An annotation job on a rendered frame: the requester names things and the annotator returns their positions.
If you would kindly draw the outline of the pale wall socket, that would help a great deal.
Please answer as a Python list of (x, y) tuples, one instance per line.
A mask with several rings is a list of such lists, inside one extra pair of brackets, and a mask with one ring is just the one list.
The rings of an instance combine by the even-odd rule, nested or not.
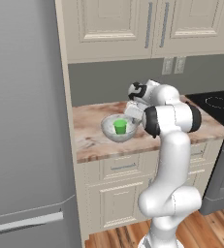
[(185, 56), (178, 57), (176, 59), (176, 66), (175, 66), (175, 73), (176, 74), (182, 74), (183, 73), (184, 66), (185, 66), (185, 60), (186, 60)]
[(165, 57), (163, 61), (162, 74), (170, 75), (172, 73), (174, 58), (173, 57)]

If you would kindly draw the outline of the grey fridge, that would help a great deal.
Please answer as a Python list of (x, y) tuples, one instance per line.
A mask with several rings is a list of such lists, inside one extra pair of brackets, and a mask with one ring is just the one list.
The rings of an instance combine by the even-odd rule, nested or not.
[(82, 248), (55, 0), (0, 0), (0, 248)]

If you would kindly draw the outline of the cream drawer front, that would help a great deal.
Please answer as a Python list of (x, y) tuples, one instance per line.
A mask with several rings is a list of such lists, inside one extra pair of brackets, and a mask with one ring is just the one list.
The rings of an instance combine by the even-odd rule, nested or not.
[(209, 143), (201, 142), (191, 145), (190, 163), (199, 164), (209, 161)]
[(100, 162), (100, 178), (103, 180), (141, 172), (142, 167), (138, 154), (105, 159)]

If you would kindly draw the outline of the cream upper cupboard door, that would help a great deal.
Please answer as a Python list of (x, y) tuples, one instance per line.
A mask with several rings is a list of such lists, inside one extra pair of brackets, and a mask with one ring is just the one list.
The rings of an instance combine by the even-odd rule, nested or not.
[[(153, 3), (144, 48), (148, 2)], [(55, 0), (70, 64), (146, 59), (151, 56), (157, 0)]]
[[(159, 47), (165, 2), (167, 29)], [(224, 0), (158, 0), (155, 21), (153, 58), (224, 53)]]

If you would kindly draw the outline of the grey oven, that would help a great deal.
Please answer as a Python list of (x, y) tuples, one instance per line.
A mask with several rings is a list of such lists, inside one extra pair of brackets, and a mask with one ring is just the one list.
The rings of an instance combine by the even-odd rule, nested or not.
[(224, 209), (224, 141), (209, 179), (203, 197), (202, 207), (199, 211), (203, 215), (208, 215), (222, 209)]

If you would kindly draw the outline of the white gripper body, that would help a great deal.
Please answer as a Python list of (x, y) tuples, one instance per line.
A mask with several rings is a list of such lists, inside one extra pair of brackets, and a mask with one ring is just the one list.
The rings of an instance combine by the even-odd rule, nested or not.
[(144, 110), (147, 108), (147, 105), (139, 102), (129, 101), (126, 104), (124, 113), (137, 121), (141, 121), (143, 117)]

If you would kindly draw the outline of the green cup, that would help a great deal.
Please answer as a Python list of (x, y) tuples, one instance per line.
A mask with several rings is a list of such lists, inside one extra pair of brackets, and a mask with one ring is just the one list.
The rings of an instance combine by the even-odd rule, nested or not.
[(127, 126), (127, 121), (125, 119), (116, 119), (113, 122), (113, 126), (115, 129), (115, 132), (118, 135), (123, 135), (126, 133), (126, 126)]

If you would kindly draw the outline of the cream cupboard door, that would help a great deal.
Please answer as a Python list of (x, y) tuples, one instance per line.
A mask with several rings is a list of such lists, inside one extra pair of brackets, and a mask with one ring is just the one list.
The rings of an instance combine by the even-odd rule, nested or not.
[(98, 233), (144, 221), (138, 197), (147, 186), (147, 177), (88, 186), (89, 232)]
[[(148, 2), (153, 3), (144, 48)], [(146, 59), (151, 56), (157, 0), (55, 0), (70, 64)]]
[(204, 194), (204, 185), (202, 183), (202, 176), (205, 170), (192, 170), (187, 174), (187, 179), (184, 183), (185, 186), (193, 186), (198, 189), (201, 195)]
[[(165, 2), (167, 29), (159, 47)], [(158, 0), (155, 21), (153, 58), (224, 53), (224, 0)]]

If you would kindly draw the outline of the cream lower cupboard door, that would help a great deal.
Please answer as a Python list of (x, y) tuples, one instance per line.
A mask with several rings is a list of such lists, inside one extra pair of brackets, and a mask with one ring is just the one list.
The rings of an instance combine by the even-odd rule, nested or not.
[(192, 170), (187, 174), (187, 179), (184, 183), (185, 186), (193, 186), (198, 189), (201, 195), (204, 194), (204, 185), (202, 183), (202, 176), (205, 170)]
[(138, 197), (147, 186), (147, 177), (88, 186), (89, 232), (98, 233), (144, 221)]

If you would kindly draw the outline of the black hob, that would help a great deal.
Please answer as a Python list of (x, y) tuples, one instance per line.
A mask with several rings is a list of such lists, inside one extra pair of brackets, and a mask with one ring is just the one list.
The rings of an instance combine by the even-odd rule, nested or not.
[(224, 126), (224, 91), (189, 94), (186, 98)]

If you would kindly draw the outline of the clear glass bowl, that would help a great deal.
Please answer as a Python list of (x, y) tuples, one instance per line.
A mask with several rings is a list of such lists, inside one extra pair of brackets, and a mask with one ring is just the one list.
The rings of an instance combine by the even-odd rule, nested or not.
[[(126, 133), (118, 135), (115, 132), (113, 122), (116, 119), (125, 119), (127, 121)], [(101, 129), (104, 135), (114, 142), (125, 142), (131, 139), (138, 129), (140, 122), (126, 114), (112, 114), (105, 117), (101, 122)]]

